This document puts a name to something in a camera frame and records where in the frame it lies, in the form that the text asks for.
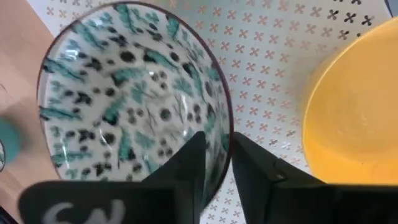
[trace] black dot pattern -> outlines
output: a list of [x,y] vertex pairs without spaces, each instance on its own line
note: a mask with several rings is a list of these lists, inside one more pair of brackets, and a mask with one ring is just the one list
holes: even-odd
[[120,59],[123,62],[132,63],[136,61],[136,56],[134,56],[130,51],[123,51],[120,53]]

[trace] cross pattern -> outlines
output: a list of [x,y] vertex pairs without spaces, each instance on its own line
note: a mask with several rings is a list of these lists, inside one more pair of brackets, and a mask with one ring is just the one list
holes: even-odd
[[281,131],[281,130],[282,130],[281,127],[275,126],[275,127],[274,127],[274,130],[272,131],[272,133],[274,133],[274,134],[280,134],[280,131]]
[[289,30],[298,31],[299,25],[300,25],[299,22],[291,21],[291,22],[290,22]]
[[254,121],[247,120],[246,121],[246,127],[247,128],[253,128],[254,127]]
[[345,30],[340,30],[340,35],[338,36],[339,39],[343,39],[346,40],[348,37],[347,35],[349,34],[349,31],[345,31]]
[[247,91],[241,91],[241,94],[239,95],[240,99],[247,99],[248,98],[248,92]]
[[266,87],[266,81],[264,80],[257,80],[257,88],[265,88]]
[[273,83],[271,91],[279,92],[280,91],[280,84]]
[[334,10],[330,9],[329,13],[330,13],[330,15],[327,18],[336,20],[337,19],[337,14],[339,13],[339,11],[338,10],[334,11]]
[[244,45],[237,44],[235,53],[243,53]]
[[66,18],[66,17],[67,17],[67,11],[66,11],[66,10],[60,9],[59,12],[60,12],[60,15],[59,15],[59,16],[60,16],[61,18]]
[[257,24],[266,25],[267,19],[268,19],[268,16],[259,16],[259,21],[257,22]]
[[358,4],[358,5],[360,5],[360,4],[362,4],[362,0],[352,0],[351,1],[351,4]]
[[241,118],[234,118],[234,124],[241,124],[242,119]]
[[294,131],[294,130],[288,130],[286,137],[293,137],[295,133],[296,133],[296,131]]
[[217,211],[217,205],[210,204],[210,210]]
[[310,48],[311,42],[303,40],[301,42],[300,49],[308,50]]
[[304,9],[305,9],[305,5],[297,3],[296,4],[296,9],[294,10],[294,13],[303,14],[304,13]]
[[254,0],[246,0],[246,5],[254,6]]
[[73,0],[72,5],[80,6],[80,0]]
[[214,23],[210,24],[210,32],[217,33],[217,31],[218,31],[218,24],[214,24]]
[[225,65],[225,63],[226,63],[226,57],[219,57],[219,58],[218,58],[218,63],[219,63],[220,65]]
[[257,32],[257,31],[255,31],[254,32],[254,40],[258,40],[258,41],[262,41],[262,36],[264,35],[264,33],[263,32]]
[[268,128],[268,124],[261,123],[259,130],[260,131],[267,131],[267,128]]
[[285,122],[286,115],[284,115],[284,114],[278,114],[277,116],[278,116],[278,117],[277,117],[276,121]]
[[282,27],[282,23],[284,22],[283,19],[275,19],[275,23],[274,23],[274,27],[278,27],[281,28]]
[[362,22],[362,25],[368,25],[371,26],[372,25],[372,20],[374,19],[374,16],[369,17],[368,15],[364,16],[364,21]]
[[241,212],[234,211],[234,216],[235,216],[235,217],[239,217],[240,215],[241,215]]
[[258,102],[258,103],[260,103],[260,102],[261,102],[261,98],[262,98],[262,95],[260,95],[260,94],[254,94],[254,95],[253,95],[253,102]]
[[213,215],[213,214],[209,214],[209,215],[207,216],[207,219],[214,220],[214,215]]
[[285,63],[287,63],[287,62],[289,62],[289,61],[288,61],[289,56],[290,56],[289,54],[281,53],[281,54],[280,54],[280,59],[279,59],[279,61],[280,61],[280,62],[285,62]]
[[296,152],[303,153],[303,147],[302,146],[297,146],[296,147]]
[[276,139],[270,139],[268,145],[270,145],[270,146],[276,146],[277,143],[278,143],[278,140],[276,140]]
[[214,7],[213,8],[213,16],[220,17],[221,16],[221,8],[220,7]]
[[279,38],[278,35],[271,34],[271,35],[269,36],[269,41],[268,41],[268,43],[269,43],[269,44],[278,44],[278,38]]
[[287,11],[287,8],[289,6],[289,2],[286,0],[279,0],[279,7],[278,10],[280,11]]
[[93,7],[93,0],[86,0],[86,7],[92,8]]
[[321,7],[312,7],[312,12],[311,12],[311,14],[310,14],[310,16],[315,16],[315,17],[320,17],[321,16],[321,11],[322,11],[322,8]]
[[221,43],[221,50],[228,51],[229,50],[229,42],[222,41]]
[[259,111],[259,108],[254,108],[254,107],[250,107],[250,115],[257,115],[257,112]]
[[251,22],[251,17],[252,16],[253,15],[251,13],[247,13],[247,12],[243,13],[243,21],[244,22]]
[[233,68],[240,68],[240,67],[241,67],[241,61],[240,61],[240,60],[233,59],[233,60],[232,60],[232,67],[233,67]]
[[274,59],[274,54],[275,54],[274,51],[266,50],[265,58]]
[[307,24],[307,29],[305,30],[306,33],[314,34],[315,33],[315,28],[317,28],[316,25],[313,24]]
[[229,74],[229,81],[230,82],[236,82],[236,79],[238,78],[237,74]]
[[353,23],[354,18],[356,17],[356,13],[347,12],[346,15],[347,15],[347,18],[344,19],[344,22]]
[[299,162],[300,162],[300,159],[293,158],[293,159],[291,160],[290,163],[291,163],[293,166],[297,166],[297,165],[299,164]]
[[282,149],[289,151],[290,147],[292,146],[292,143],[290,142],[283,142],[282,143]]
[[221,212],[224,214],[228,214],[228,210],[229,210],[228,208],[223,208]]
[[177,7],[177,0],[170,0],[170,7],[175,9]]
[[47,15],[54,16],[54,8],[53,7],[47,7]]
[[276,70],[275,77],[283,78],[284,75],[285,75],[285,70],[284,70],[284,69],[279,69],[279,68],[278,68],[278,69]]
[[218,222],[225,223],[225,218],[224,218],[224,217],[220,217],[220,219],[218,220]]
[[272,111],[264,110],[264,114],[262,115],[263,118],[271,119]]
[[293,47],[294,39],[291,37],[286,37],[285,46],[286,47]]
[[248,37],[248,32],[249,32],[248,30],[240,29],[239,30],[239,37],[246,39]]
[[209,45],[210,47],[214,47],[216,44],[216,40],[215,39],[207,39],[207,45]]
[[243,85],[249,86],[250,82],[251,82],[251,78],[243,77],[243,82],[242,82]]
[[246,70],[247,70],[247,71],[254,72],[254,67],[255,67],[255,66],[256,66],[256,63],[248,62],[248,66],[246,67]]
[[226,16],[227,19],[232,19],[235,20],[236,19],[236,11],[235,10],[229,10],[228,11],[228,16]]
[[259,55],[259,50],[260,50],[260,48],[254,48],[254,47],[252,47],[252,48],[250,48],[251,49],[251,52],[250,52],[250,56],[258,56]]
[[290,106],[291,106],[291,104],[292,104],[291,102],[284,100],[284,101],[282,101],[282,103],[280,104],[280,107],[281,107],[282,109],[289,109]]
[[198,29],[203,29],[203,21],[197,21],[197,25],[196,25],[196,28],[198,28]]
[[263,136],[256,136],[256,140],[254,140],[256,143],[264,143],[264,137]]
[[207,9],[207,6],[199,6],[198,13],[204,14],[204,13],[206,13],[206,9]]
[[272,0],[262,0],[262,2],[263,2],[262,6],[270,9],[271,8],[271,1]]
[[291,125],[298,126],[300,124],[300,119],[293,117],[292,121],[290,122]]
[[225,26],[224,34],[232,35],[233,29],[234,29],[234,27],[232,27],[232,26]]
[[331,32],[333,31],[333,28],[327,28],[327,27],[324,27],[323,28],[323,32],[321,33],[321,36],[322,37],[330,37],[331,36]]
[[243,112],[244,105],[236,105],[235,112]]
[[261,66],[261,72],[260,73],[268,75],[269,74],[269,69],[270,69],[270,66],[263,65],[263,66]]
[[72,12],[72,19],[79,18],[80,14],[78,12]]

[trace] bowl rim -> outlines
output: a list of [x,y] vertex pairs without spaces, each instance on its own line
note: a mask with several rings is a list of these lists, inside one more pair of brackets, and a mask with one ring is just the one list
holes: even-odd
[[[200,37],[200,35],[192,28],[190,27],[185,21],[183,21],[181,18],[179,18],[178,16],[176,16],[174,13],[163,9],[159,6],[155,6],[153,4],[149,4],[146,2],[139,2],[139,1],[119,1],[119,2],[110,2],[110,3],[106,3],[106,4],[102,4],[100,6],[97,6],[93,9],[90,9],[89,11],[83,13],[82,15],[78,16],[76,19],[74,19],[71,23],[69,23],[67,26],[65,26],[53,39],[53,41],[51,42],[51,44],[49,45],[49,47],[47,48],[46,52],[44,53],[42,62],[40,64],[40,68],[39,68],[39,75],[37,77],[37,84],[36,84],[36,103],[37,103],[37,112],[38,112],[38,116],[39,116],[39,121],[40,121],[40,127],[42,130],[43,135],[45,136],[45,128],[44,128],[44,124],[43,121],[40,119],[40,111],[39,111],[39,86],[40,86],[40,81],[42,79],[42,71],[43,71],[43,65],[44,65],[44,59],[49,55],[49,53],[51,52],[51,50],[54,48],[55,44],[58,43],[58,41],[68,32],[71,32],[71,28],[72,26],[78,22],[81,21],[87,17],[90,17],[92,14],[94,14],[95,12],[98,12],[99,10],[102,10],[106,7],[112,7],[112,6],[117,6],[120,4],[126,4],[126,5],[139,5],[139,6],[145,6],[145,7],[149,7],[151,9],[154,9],[156,11],[159,11],[163,14],[165,14],[166,16],[170,16],[170,17],[174,17],[179,24],[183,25],[190,33],[191,35],[193,35],[197,41],[199,41],[199,43],[201,44],[201,46],[203,47],[203,49],[206,51],[206,53],[209,55],[209,58],[211,58],[211,61],[213,62],[213,66],[216,68],[218,75],[220,76],[220,80],[221,80],[221,84],[223,86],[224,92],[225,92],[225,97],[226,97],[226,102],[227,102],[227,110],[228,110],[228,119],[229,119],[229,143],[228,143],[228,151],[227,151],[227,156],[226,156],[226,161],[223,167],[223,171],[221,173],[220,179],[216,185],[216,188],[214,189],[214,192],[212,192],[210,195],[210,200],[209,201],[205,201],[205,206],[203,207],[203,209],[205,209],[211,201],[213,201],[215,195],[218,193],[219,189],[221,188],[222,183],[225,180],[228,168],[229,168],[229,164],[231,162],[231,156],[233,153],[233,132],[234,132],[234,123],[233,123],[233,109],[232,109],[232,102],[231,102],[231,95],[229,92],[229,88],[228,88],[228,83],[225,79],[225,75],[216,59],[216,57],[214,56],[213,52],[210,50],[209,46],[207,46],[206,42]],[[50,148],[47,142],[47,138],[45,137],[45,144],[47,146],[47,153],[49,154],[49,157],[51,157],[50,154]],[[60,176],[60,174],[58,173],[58,169],[54,166],[54,163],[52,162],[52,165],[55,169],[55,172],[58,175],[58,178],[60,180],[63,180]]]

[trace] white patterned surface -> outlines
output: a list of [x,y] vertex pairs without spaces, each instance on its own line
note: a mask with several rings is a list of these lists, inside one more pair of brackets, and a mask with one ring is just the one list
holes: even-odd
[[[52,34],[110,0],[28,0]],[[231,89],[235,130],[307,171],[298,99],[316,66],[388,20],[375,0],[148,0],[186,20],[208,42]],[[202,224],[243,224],[231,169]]]

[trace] teal object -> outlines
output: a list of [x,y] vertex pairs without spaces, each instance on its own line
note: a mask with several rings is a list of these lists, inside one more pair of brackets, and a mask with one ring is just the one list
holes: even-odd
[[17,129],[0,118],[0,171],[15,160],[21,150],[21,139]]

